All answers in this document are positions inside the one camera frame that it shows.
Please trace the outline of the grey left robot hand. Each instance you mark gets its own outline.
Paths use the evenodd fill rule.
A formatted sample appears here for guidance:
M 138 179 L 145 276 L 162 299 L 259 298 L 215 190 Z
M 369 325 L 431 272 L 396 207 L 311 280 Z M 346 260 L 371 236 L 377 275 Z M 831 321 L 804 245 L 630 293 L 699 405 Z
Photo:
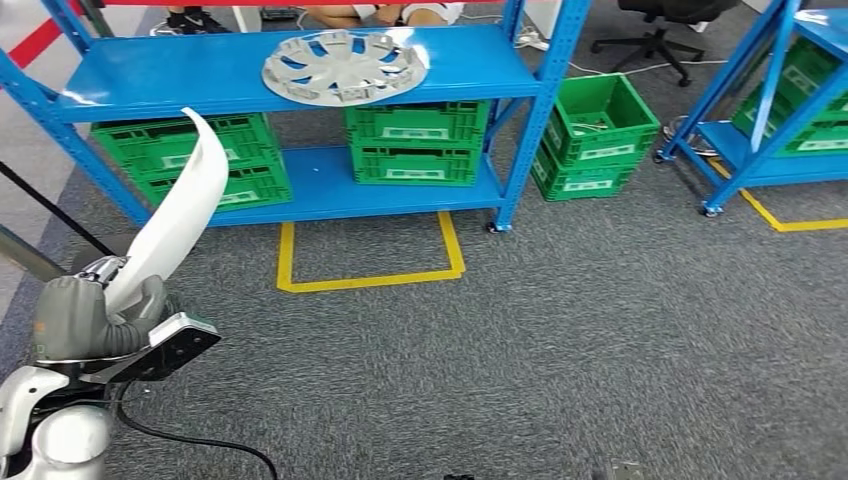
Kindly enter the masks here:
M 162 322 L 167 289 L 160 276 L 150 276 L 140 284 L 138 302 L 109 314 L 105 291 L 124 264 L 122 257 L 102 257 L 77 274 L 55 278 L 44 286 L 33 323 L 38 363 L 117 358 L 149 344 L 149 333 Z

